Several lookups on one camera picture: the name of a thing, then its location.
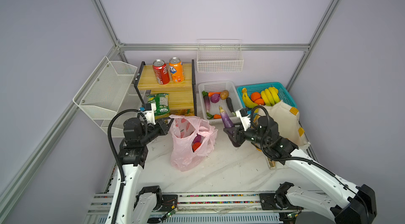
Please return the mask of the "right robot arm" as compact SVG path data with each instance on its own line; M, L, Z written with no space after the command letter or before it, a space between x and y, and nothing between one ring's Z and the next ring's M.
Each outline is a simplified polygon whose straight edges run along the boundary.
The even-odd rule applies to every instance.
M249 141L259 147L267 158L295 170L325 193L322 196L284 182L275 191L272 206L278 209L304 208L336 224L370 224L375 220L377 203L374 190L339 177L310 158L291 140L282 137L277 122L263 106L238 110L239 125L232 122L223 108L219 111L224 132L234 147Z

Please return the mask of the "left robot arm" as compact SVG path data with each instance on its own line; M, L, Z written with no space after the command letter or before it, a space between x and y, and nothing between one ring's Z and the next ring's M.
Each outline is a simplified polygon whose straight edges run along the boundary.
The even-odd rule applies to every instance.
M106 219L108 224L160 224L177 210L172 206L162 217L152 217L153 211L163 206L162 191L159 186L147 186L137 191L137 182L148 155L147 145L160 136L167 135L173 123L170 117L149 120L150 110L135 110L135 118L124 122L124 139L117 149L112 140L112 126L123 114L115 115L109 123L107 136L118 168L118 181L111 207Z

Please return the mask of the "pink plastic grocery bag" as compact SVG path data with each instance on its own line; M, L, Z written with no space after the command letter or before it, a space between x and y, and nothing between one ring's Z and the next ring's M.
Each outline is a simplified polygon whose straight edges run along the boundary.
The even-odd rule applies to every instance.
M182 172L191 170L214 151L218 130L200 117L172 114L170 118L173 119L169 130L173 139L171 165ZM192 144L197 134L202 136L202 142L193 152Z

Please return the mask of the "dark purple eggplant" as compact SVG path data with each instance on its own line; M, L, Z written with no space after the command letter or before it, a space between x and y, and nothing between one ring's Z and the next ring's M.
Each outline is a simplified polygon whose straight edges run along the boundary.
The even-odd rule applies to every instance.
M232 128L234 127L234 123L232 122L232 120L230 119L229 115L227 114L227 112L221 107L219 106L219 112L220 112L220 116L222 119L222 122L224 124L225 128Z

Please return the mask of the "white canvas tote bag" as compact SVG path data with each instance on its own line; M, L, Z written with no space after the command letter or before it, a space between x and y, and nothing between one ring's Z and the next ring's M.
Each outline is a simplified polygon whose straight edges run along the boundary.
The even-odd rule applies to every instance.
M284 138L301 150L305 157L308 156L310 142L299 122L300 112L297 108L281 101L273 107L254 109L249 118L252 127L258 130L259 136L255 143L258 150L269 150L272 143L277 141L280 144Z

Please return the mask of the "red toy tomato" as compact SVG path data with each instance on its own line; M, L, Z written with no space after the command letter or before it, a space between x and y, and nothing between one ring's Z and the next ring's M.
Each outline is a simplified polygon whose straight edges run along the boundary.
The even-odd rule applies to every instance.
M193 142L192 151L195 152L201 146L201 142Z

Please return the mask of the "purple onion front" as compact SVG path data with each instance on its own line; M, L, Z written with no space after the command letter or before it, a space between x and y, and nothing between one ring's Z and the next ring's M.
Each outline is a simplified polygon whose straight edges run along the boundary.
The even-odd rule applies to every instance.
M193 144L195 144L197 142L202 142L202 140L203 140L203 137L200 134L197 134L193 140Z

